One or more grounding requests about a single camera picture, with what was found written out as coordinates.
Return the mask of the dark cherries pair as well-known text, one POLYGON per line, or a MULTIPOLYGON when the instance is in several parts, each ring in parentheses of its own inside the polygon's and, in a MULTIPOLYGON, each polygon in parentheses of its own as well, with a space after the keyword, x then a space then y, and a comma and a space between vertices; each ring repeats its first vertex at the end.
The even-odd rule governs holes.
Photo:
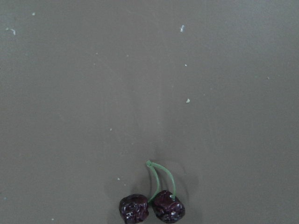
POLYGON ((164 166, 146 161, 146 166, 152 172, 157 182, 157 188, 151 198, 142 194, 131 194, 119 202, 119 213, 126 224, 139 224, 149 215, 152 207, 156 217, 165 224, 174 224, 185 216, 185 206, 177 197, 177 188, 172 173, 164 166), (164 171, 171 180, 172 191, 161 190, 161 184, 156 169, 164 171))

